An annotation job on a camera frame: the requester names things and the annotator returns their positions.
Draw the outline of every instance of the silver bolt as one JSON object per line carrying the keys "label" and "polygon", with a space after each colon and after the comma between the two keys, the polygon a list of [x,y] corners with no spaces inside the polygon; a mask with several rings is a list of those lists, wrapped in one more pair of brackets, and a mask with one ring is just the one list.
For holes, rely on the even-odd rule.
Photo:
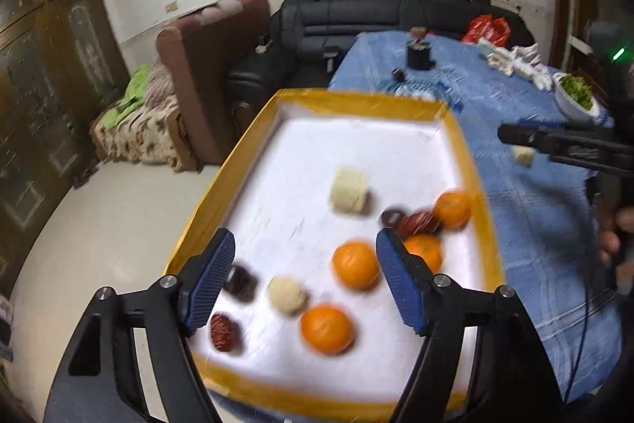
{"label": "silver bolt", "polygon": [[446,274],[437,274],[433,278],[433,282],[436,284],[437,287],[449,287],[449,284],[451,283],[451,278]]}
{"label": "silver bolt", "polygon": [[112,287],[101,287],[98,291],[97,291],[97,299],[100,300],[105,300],[107,298],[109,298],[110,296],[112,296],[112,293],[114,292],[114,290],[112,289]]}
{"label": "silver bolt", "polygon": [[508,285],[500,286],[500,294],[502,294],[505,298],[512,298],[515,295],[515,289],[513,287],[509,287]]}
{"label": "silver bolt", "polygon": [[170,287],[176,285],[176,277],[172,276],[172,274],[168,274],[167,276],[161,278],[159,284],[163,287],[163,289],[169,289]]}

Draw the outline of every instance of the black leather sofa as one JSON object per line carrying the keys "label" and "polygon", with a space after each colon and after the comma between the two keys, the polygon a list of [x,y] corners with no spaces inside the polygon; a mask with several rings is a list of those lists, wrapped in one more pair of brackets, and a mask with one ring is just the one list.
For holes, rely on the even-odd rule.
{"label": "black leather sofa", "polygon": [[223,85],[229,110],[244,131],[280,88],[328,86],[361,32],[425,26],[459,40],[473,18],[487,13],[508,22],[508,48],[535,43],[519,15],[488,0],[285,0],[271,17],[268,51],[253,51],[229,70]]}

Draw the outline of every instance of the green garment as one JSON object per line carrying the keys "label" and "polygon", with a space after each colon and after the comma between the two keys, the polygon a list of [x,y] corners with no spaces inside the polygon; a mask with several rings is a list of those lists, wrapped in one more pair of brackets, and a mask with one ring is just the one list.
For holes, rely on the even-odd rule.
{"label": "green garment", "polygon": [[123,98],[117,102],[114,108],[110,108],[106,114],[101,117],[101,125],[104,128],[112,129],[130,115],[134,110],[143,106],[143,95],[145,92],[145,82],[148,80],[150,66],[148,64],[141,65],[126,87],[126,93]]}

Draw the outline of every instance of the plaid tablecloth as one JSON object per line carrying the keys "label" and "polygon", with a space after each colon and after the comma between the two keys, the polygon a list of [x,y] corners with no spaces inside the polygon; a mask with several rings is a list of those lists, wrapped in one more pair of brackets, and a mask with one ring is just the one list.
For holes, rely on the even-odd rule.
{"label": "plaid tablecloth", "polygon": [[441,82],[453,98],[465,139],[489,196],[506,282],[520,295],[546,348],[564,393],[576,360],[584,317],[582,275],[590,285],[590,318],[570,400],[608,377],[621,353],[621,323],[614,293],[605,288],[592,214],[584,195],[587,171],[537,155],[531,168],[514,163],[497,138],[502,122],[562,120],[554,96],[518,76],[493,69],[473,45],[430,36],[432,71],[406,69],[407,34],[361,34],[335,73],[334,90],[397,87],[392,70],[408,82]]}

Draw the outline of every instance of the wooden cabinet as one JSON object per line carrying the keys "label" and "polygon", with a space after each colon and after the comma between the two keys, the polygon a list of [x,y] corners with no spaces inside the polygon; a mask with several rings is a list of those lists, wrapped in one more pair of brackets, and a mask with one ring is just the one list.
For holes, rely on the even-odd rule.
{"label": "wooden cabinet", "polygon": [[103,0],[0,0],[0,292],[93,153],[128,71]]}

